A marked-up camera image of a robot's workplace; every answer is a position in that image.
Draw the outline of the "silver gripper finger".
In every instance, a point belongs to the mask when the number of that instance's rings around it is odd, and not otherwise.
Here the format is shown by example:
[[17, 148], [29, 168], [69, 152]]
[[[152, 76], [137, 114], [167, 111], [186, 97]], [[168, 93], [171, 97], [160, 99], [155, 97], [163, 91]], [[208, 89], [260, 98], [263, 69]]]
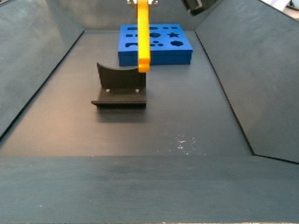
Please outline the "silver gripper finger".
[[128, 4], [136, 4], [136, 0], [127, 0]]
[[148, 0], [148, 4], [157, 5], [159, 4], [159, 0]]

